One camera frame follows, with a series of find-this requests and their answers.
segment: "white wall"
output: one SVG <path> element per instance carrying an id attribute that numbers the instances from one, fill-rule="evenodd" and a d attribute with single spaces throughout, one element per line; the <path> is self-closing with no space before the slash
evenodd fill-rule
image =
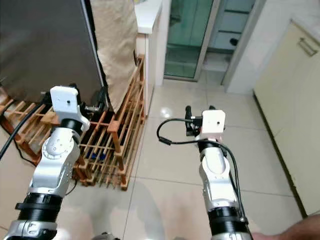
<path id="1" fill-rule="evenodd" d="M 230 77 L 229 93 L 252 94 L 292 15 L 320 17 L 320 0 L 266 0 L 253 33 Z"/>
<path id="2" fill-rule="evenodd" d="M 171 10 L 171 0 L 162 0 L 162 9 L 159 16 L 159 29 L 158 29 L 158 33 L 157 33 L 158 36 L 156 41 L 157 42 L 156 70 L 155 70 L 156 86 L 161 86 L 164 81 L 170 10 Z"/>

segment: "metal handle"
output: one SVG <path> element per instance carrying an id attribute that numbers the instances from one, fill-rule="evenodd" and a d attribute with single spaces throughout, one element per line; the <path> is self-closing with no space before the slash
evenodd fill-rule
<path id="1" fill-rule="evenodd" d="M 305 51 L 306 54 L 309 55 L 309 57 L 312 57 L 318 52 L 318 50 L 313 49 L 313 47 L 310 46 L 309 43 L 307 43 L 304 37 L 300 37 L 300 41 L 298 42 L 298 45 Z"/>

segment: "white tiled floor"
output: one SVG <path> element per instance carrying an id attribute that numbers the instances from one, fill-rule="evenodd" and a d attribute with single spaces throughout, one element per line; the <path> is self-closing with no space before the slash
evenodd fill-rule
<path id="1" fill-rule="evenodd" d="M 208 81 L 212 78 L 211 72 L 204 71 L 197 83 L 165 80 L 155 89 L 128 190 L 77 186 L 63 202 L 56 240 L 88 240 L 104 231 L 122 240 L 210 239 L 198 150 L 193 145 L 167 146 L 156 138 L 160 122 L 183 118 L 186 105 L 192 106 L 195 115 L 210 104 L 226 112 L 224 142 L 238 163 L 243 204 L 253 232 L 276 234 L 301 219 L 254 99 L 226 94 Z M 189 139 L 183 123 L 169 123 L 161 134 L 177 141 Z M 14 148 L 9 154 L 11 161 L 22 164 Z M 13 190 L 0 182 L 0 238 L 5 234 L 1 227 L 8 228 L 16 217 L 14 205 L 23 200 L 24 184 L 30 180 L 30 170 L 8 174 L 10 164 L 0 162 L 1 174 L 7 169 L 12 187 L 19 188 L 7 195 Z"/>

